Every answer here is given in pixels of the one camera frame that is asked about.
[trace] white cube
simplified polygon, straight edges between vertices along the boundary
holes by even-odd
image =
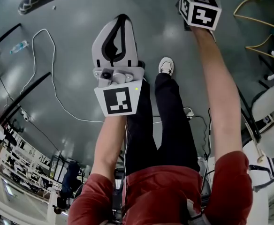
[[[221,16],[220,0],[180,0],[179,11],[189,26],[215,30]]]

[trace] yellow cord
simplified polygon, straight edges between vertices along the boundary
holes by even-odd
[[[233,16],[235,16],[235,17],[241,17],[241,18],[245,18],[245,19],[249,19],[249,20],[252,20],[252,21],[256,21],[256,22],[259,22],[259,23],[262,23],[262,24],[265,24],[265,25],[268,25],[268,26],[271,26],[271,27],[274,28],[274,25],[273,25],[273,24],[270,24],[270,23],[268,23],[268,22],[264,22],[264,21],[261,21],[261,20],[256,19],[256,18],[246,17],[246,16],[243,16],[243,15],[238,15],[238,14],[237,14],[237,11],[238,11],[245,3],[247,3],[248,1],[253,1],[253,0],[244,0],[242,3],[240,3],[239,6],[235,9],[235,11],[234,11],[234,13],[233,13]],[[258,47],[261,47],[262,45],[264,45],[264,44],[270,39],[271,36],[272,36],[272,34],[269,35],[268,38],[267,38],[263,43],[261,43],[261,44],[259,44],[259,45],[256,45],[256,46],[246,46],[245,48],[246,48],[246,49],[249,49],[249,50],[256,51],[256,52],[261,53],[261,54],[264,54],[264,55],[266,55],[266,56],[268,56],[268,57],[274,58],[274,56],[272,56],[272,55],[270,55],[270,54],[268,54],[268,53],[266,53],[266,52],[263,52],[263,51],[260,51],[260,50],[255,49],[255,48],[258,48]]]

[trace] red shirt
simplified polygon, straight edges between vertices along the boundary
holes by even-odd
[[[210,224],[246,224],[252,204],[248,163],[239,151],[216,162],[212,193],[203,212]],[[127,183],[124,224],[181,224],[186,214],[193,217],[201,212],[202,179],[190,168],[149,167],[129,175]],[[70,207],[68,224],[99,225],[108,220],[112,212],[112,189],[112,182],[104,176],[90,175],[81,195]]]

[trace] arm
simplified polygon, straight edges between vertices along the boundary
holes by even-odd
[[[114,183],[114,169],[121,150],[126,116],[107,117],[95,145],[91,173],[97,173]]]
[[[95,145],[91,175],[69,210],[68,225],[105,224],[112,215],[114,169],[122,146],[126,117],[107,117]]]
[[[205,29],[192,27],[192,31],[203,64],[217,161],[227,153],[242,151],[240,99],[213,37]]]
[[[208,31],[192,28],[207,85],[215,148],[215,174],[204,214],[211,224],[244,225],[251,210],[248,159],[242,153],[237,87]]]

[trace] person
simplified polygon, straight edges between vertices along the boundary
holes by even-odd
[[[201,211],[197,151],[172,74],[163,58],[155,81],[162,142],[152,137],[149,84],[143,81],[137,113],[107,117],[95,146],[91,175],[69,211],[69,225],[100,225],[111,219],[113,171],[128,135],[123,189],[123,224],[244,225],[251,210],[248,159],[242,152],[237,87],[211,34],[191,28],[198,43],[213,124],[215,174],[207,207]]]
[[[61,191],[57,191],[57,206],[53,206],[53,211],[56,214],[61,214],[67,208],[67,199],[71,198],[73,192],[76,191],[82,184],[76,177],[80,171],[80,166],[77,162],[71,161],[68,165],[67,172],[62,181]]]

